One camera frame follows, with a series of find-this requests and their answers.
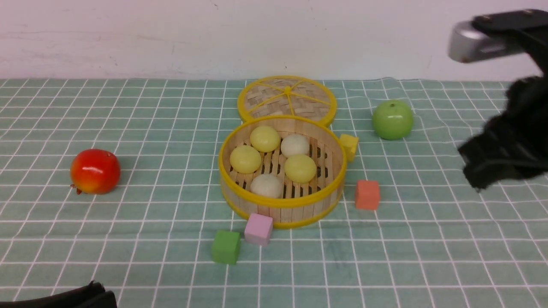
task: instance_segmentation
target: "apple stem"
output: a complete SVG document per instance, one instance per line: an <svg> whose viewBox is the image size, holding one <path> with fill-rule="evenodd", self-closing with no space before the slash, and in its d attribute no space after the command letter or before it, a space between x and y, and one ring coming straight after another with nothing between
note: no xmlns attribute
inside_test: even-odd
<svg viewBox="0 0 548 308"><path fill-rule="evenodd" d="M76 188L76 194L77 194L77 195L79 195L79 194L81 194L81 193L82 193L82 191L81 191L81 190L80 190L79 188L77 188L77 187L76 187L76 185L74 185L74 184L71 184L71 185L70 185L70 187L72 187L72 188Z"/></svg>

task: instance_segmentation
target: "steamed bun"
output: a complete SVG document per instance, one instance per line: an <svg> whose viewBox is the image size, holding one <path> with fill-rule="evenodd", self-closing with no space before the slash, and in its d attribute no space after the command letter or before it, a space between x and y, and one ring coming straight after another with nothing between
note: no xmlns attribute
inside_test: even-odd
<svg viewBox="0 0 548 308"><path fill-rule="evenodd" d="M307 155L310 152L310 144L305 136L292 134L282 140L280 150L286 158L299 154Z"/></svg>
<svg viewBox="0 0 548 308"><path fill-rule="evenodd" d="M273 174L261 174L251 182L252 193L267 198L280 198L283 194L282 182Z"/></svg>

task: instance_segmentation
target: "black object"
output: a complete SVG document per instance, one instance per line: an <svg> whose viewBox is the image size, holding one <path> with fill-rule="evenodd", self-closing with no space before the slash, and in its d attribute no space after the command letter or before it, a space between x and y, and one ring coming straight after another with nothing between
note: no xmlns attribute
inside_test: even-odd
<svg viewBox="0 0 548 308"><path fill-rule="evenodd" d="M91 281L85 287L44 298L0 302L0 308L117 308L117 304L112 291Z"/></svg>
<svg viewBox="0 0 548 308"><path fill-rule="evenodd" d="M543 74L512 83L505 110L459 146L464 175L480 192L500 180L531 179L548 171L548 12L477 16L472 26L487 36L515 41Z"/></svg>

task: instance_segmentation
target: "bamboo steamer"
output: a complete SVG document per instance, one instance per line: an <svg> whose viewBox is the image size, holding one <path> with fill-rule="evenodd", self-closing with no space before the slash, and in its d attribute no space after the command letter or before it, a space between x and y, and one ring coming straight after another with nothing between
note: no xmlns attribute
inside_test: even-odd
<svg viewBox="0 0 548 308"><path fill-rule="evenodd" d="M301 77L274 76L244 88L238 99L243 124L226 138L219 153L222 194L236 214L244 219L253 213L270 216L274 228L289 229L314 223L337 206L344 190L347 154L327 128L335 116L335 102L329 89ZM309 156L317 166L316 177L307 184L290 181L279 147L261 153L262 166L255 173L236 172L230 166L230 153L237 146L250 145L251 132L261 125L273 127L282 139L294 133L306 136ZM253 179L264 173L272 173L284 183L281 198L250 192Z"/></svg>

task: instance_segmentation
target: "green apple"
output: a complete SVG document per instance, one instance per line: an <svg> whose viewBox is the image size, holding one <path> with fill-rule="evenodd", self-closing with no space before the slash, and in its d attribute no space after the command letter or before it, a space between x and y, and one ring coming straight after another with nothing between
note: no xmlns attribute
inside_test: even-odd
<svg viewBox="0 0 548 308"><path fill-rule="evenodd" d="M373 129L386 140L406 137L413 130L413 110L400 100L382 102L373 112Z"/></svg>

